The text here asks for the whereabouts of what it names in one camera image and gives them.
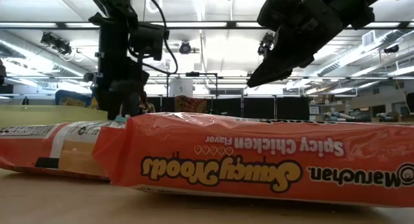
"orange noodle package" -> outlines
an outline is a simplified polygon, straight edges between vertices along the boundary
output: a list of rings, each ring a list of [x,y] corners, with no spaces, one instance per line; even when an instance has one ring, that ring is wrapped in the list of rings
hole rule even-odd
[[[92,158],[102,126],[120,122],[76,122],[48,126],[0,128],[0,168],[17,172],[107,179]]]
[[[414,128],[192,113],[104,127],[112,184],[144,192],[414,207]]]

